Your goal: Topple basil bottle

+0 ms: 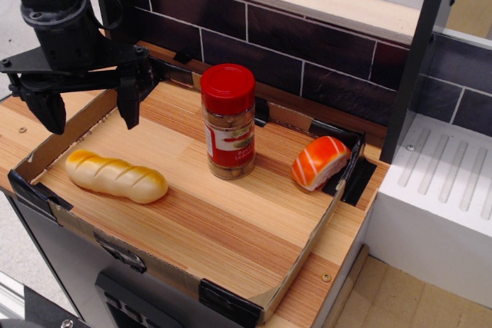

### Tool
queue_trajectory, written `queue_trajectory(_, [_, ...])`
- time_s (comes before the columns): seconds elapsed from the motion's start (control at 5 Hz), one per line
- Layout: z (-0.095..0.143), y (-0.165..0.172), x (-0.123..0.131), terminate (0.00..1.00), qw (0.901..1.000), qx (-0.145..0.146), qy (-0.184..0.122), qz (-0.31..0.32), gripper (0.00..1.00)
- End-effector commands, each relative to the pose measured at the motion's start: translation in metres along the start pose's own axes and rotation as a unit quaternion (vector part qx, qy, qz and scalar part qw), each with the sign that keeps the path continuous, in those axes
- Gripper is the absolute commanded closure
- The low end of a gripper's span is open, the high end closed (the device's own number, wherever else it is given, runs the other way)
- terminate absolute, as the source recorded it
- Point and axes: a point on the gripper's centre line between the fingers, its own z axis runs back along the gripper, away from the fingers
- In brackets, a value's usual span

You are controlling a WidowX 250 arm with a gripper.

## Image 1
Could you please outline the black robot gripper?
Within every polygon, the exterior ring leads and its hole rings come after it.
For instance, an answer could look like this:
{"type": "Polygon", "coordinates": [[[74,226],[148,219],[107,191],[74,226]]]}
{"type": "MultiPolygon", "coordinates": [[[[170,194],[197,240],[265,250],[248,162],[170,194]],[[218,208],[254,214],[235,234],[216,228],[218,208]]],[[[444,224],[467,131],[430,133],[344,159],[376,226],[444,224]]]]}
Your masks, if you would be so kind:
{"type": "Polygon", "coordinates": [[[101,34],[90,0],[21,0],[23,21],[39,46],[4,58],[11,89],[53,134],[65,132],[61,94],[114,89],[128,130],[139,123],[140,100],[154,85],[148,50],[101,34]]]}

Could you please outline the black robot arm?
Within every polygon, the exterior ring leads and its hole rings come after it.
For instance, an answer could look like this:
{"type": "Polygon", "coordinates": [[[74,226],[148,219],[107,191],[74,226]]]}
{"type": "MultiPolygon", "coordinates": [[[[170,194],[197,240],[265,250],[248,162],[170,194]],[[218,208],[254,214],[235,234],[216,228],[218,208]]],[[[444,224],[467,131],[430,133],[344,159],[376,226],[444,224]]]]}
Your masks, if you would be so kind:
{"type": "Polygon", "coordinates": [[[66,123],[62,94],[113,89],[127,127],[139,122],[140,102],[154,85],[145,47],[106,38],[101,31],[120,25],[122,13],[110,25],[95,17],[91,0],[20,0],[24,22],[34,29],[39,47],[1,61],[12,95],[54,134],[66,123]]]}

